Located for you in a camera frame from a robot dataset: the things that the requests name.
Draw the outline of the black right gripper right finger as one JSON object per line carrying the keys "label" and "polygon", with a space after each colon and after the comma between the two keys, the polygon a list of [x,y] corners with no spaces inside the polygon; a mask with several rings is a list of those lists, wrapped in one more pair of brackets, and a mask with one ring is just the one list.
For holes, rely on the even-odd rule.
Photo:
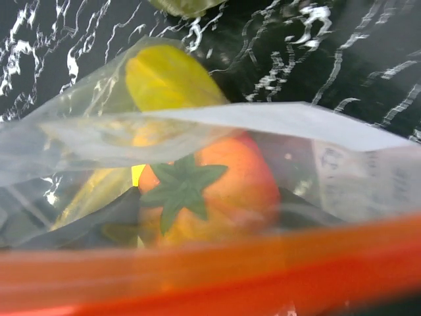
{"label": "black right gripper right finger", "polygon": [[332,227],[345,221],[279,187],[281,195],[278,227]]}

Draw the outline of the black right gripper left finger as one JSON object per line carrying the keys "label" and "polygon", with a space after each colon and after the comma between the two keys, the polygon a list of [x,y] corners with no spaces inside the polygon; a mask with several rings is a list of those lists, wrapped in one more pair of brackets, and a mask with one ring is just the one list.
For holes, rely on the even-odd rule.
{"label": "black right gripper left finger", "polygon": [[136,248],[139,199],[139,190],[130,188],[104,208],[33,237],[13,250]]}

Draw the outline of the clear orange-zip fruit bag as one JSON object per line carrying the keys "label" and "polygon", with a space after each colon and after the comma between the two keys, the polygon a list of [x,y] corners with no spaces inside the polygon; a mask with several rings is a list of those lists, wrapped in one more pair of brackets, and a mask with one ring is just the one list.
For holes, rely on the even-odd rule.
{"label": "clear orange-zip fruit bag", "polygon": [[419,315],[420,145],[143,38],[1,124],[1,314]]}

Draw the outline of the yellow fake banana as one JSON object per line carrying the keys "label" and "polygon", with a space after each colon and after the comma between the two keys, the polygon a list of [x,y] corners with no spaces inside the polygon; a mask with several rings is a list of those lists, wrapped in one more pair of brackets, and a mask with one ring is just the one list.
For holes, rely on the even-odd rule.
{"label": "yellow fake banana", "polygon": [[71,202],[57,217],[50,230],[66,226],[107,206],[130,188],[138,185],[145,165],[99,169],[76,192]]}

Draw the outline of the orange fake persimmon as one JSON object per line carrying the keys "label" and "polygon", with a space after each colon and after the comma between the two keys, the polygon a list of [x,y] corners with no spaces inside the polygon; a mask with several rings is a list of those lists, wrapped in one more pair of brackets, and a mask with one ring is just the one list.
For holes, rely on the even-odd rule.
{"label": "orange fake persimmon", "polygon": [[145,165],[137,186],[138,244],[148,248],[242,238],[279,220],[278,185],[247,132],[177,161]]}

